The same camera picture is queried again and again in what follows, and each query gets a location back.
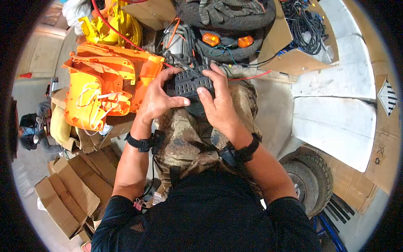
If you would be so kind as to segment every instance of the black t-shirt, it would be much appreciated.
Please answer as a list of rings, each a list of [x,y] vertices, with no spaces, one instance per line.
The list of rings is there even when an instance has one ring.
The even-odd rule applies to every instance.
[[[209,170],[182,179],[145,214],[113,196],[91,246],[92,252],[320,251],[296,198],[279,198],[264,210],[245,181]]]

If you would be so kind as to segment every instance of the person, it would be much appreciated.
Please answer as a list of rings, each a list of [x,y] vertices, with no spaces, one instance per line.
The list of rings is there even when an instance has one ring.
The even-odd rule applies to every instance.
[[[46,111],[51,109],[51,102],[45,101],[38,104],[36,113],[23,115],[18,127],[18,137],[21,145],[27,150],[35,150],[40,143],[46,154],[58,154],[64,149],[60,145],[50,145],[44,131],[44,119]]]
[[[165,132],[155,161],[166,200],[144,214],[136,208],[149,156],[128,141],[91,251],[319,251],[292,180],[261,143],[256,145],[261,133],[253,122],[257,106],[252,92],[228,86],[214,64],[203,70],[215,89],[214,99],[207,89],[197,89],[213,127],[211,143],[205,143],[195,118],[183,108],[189,99],[169,97],[162,89],[180,71],[165,69],[149,84],[130,131],[133,139],[148,139],[155,119]],[[218,155],[228,142],[236,150],[255,145],[244,171],[229,167]],[[170,176],[174,170],[179,176]]]

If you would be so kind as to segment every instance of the wheel rim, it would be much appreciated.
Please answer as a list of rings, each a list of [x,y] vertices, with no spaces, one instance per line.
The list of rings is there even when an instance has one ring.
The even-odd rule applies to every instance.
[[[295,192],[297,193],[297,197],[301,202],[305,202],[306,199],[306,187],[303,183],[302,179],[294,174],[294,173],[287,173],[290,176],[291,180],[294,183]]]

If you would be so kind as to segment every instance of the concrete floor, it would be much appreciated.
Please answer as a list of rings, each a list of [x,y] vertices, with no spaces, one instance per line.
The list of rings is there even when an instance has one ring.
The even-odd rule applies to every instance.
[[[69,86],[68,71],[60,68],[60,66],[69,59],[69,53],[75,51],[76,47],[74,32],[68,33],[56,70],[56,76],[59,77],[59,88]],[[44,101],[44,92],[48,82],[48,79],[15,82],[13,96],[17,100],[20,117],[35,112],[36,105]],[[263,132],[263,144],[279,159],[296,149],[301,143],[298,139],[290,136],[293,115],[291,86],[261,80],[252,80],[251,83],[256,87],[258,93],[259,113],[256,124]],[[115,152],[121,153],[125,144],[123,138],[115,138],[112,142]],[[46,155],[40,147],[32,151],[18,149],[17,156],[18,158],[12,165],[17,188],[27,215],[45,245],[50,251],[81,251],[82,241],[79,237],[69,240],[53,223],[48,214],[37,208],[37,195],[33,187],[44,176],[48,175],[46,164],[54,157]],[[151,163],[147,177],[152,177]],[[336,222],[337,227],[341,230],[340,236],[346,243],[349,252],[358,251],[366,241],[383,212],[387,198],[386,193],[379,189],[374,202],[364,215],[356,214],[345,225]]]

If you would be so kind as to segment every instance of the camouflage pants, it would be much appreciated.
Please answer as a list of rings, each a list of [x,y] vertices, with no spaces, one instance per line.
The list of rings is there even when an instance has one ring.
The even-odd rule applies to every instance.
[[[262,137],[262,133],[256,127],[254,119],[258,113],[256,98],[253,93],[241,86],[229,86],[235,111],[250,133],[257,133]],[[261,192],[253,182],[250,174],[244,171],[233,171],[224,165],[218,156],[216,149],[221,150],[228,142],[228,139],[213,128],[210,136],[211,144],[200,137],[202,125],[188,113],[185,108],[173,108],[155,120],[157,129],[166,134],[163,147],[155,156],[158,176],[162,182],[158,191],[162,192],[162,197],[166,199],[171,187],[170,168],[178,167],[180,178],[190,174],[200,173],[206,169],[220,169],[239,175],[246,179],[253,191],[261,197]]]

